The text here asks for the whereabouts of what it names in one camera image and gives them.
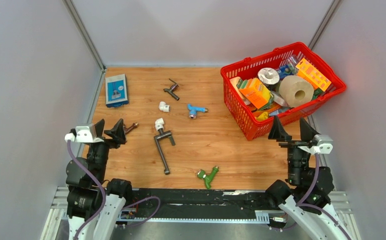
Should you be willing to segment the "white pvc elbow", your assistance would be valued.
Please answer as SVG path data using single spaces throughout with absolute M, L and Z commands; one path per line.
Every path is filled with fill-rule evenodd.
M 156 131 L 163 132 L 163 130 L 164 130 L 164 119 L 163 118 L 158 118 L 154 122 L 154 126 L 155 126 Z

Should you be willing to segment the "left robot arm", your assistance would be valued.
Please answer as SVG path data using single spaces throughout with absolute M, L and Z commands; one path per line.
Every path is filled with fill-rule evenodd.
M 103 185 L 109 151 L 126 143 L 123 119 L 109 130 L 104 125 L 101 119 L 76 126 L 64 137 L 71 157 L 65 180 L 70 240 L 111 239 L 120 211 L 134 200 L 130 181 L 113 178 Z

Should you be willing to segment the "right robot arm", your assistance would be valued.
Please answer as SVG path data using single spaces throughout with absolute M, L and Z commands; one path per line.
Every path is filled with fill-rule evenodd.
M 313 240 L 352 239 L 329 197 L 334 189 L 331 169 L 318 161 L 315 167 L 309 165 L 311 156 L 332 152 L 332 138 L 300 118 L 300 139 L 293 139 L 278 116 L 273 117 L 268 138 L 287 150 L 287 178 L 266 189 L 267 205 L 284 211 Z

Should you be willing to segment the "white pvc elbow fitting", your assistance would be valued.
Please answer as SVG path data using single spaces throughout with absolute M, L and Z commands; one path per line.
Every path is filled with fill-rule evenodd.
M 169 113 L 170 110 L 171 110 L 171 107 L 169 104 L 167 104 L 166 102 L 164 101 L 161 101 L 158 105 L 158 108 L 160 111 L 164 112 L 164 113 Z

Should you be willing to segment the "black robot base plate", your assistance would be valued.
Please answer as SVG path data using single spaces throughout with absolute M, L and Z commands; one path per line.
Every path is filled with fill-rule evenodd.
M 252 220 L 259 212 L 283 216 L 263 190 L 135 188 L 128 201 L 136 220 Z

